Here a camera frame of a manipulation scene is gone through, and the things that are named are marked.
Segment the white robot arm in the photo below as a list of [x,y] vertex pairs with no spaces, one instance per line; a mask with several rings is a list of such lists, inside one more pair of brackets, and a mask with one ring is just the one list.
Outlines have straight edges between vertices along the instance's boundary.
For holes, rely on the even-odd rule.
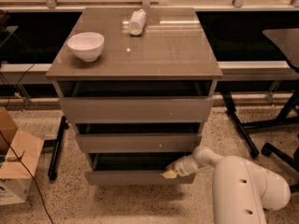
[[169,164],[162,176],[174,179],[211,167],[215,224],[267,224],[264,212],[280,210],[291,199],[281,176],[238,156],[222,156],[207,147]]

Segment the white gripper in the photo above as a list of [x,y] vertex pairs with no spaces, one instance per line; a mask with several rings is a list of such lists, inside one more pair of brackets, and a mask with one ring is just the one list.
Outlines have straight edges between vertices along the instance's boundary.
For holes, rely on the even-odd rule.
[[162,173],[165,179],[175,179],[179,176],[187,176],[196,173],[200,164],[195,160],[193,155],[184,156],[175,161],[173,170],[166,170]]

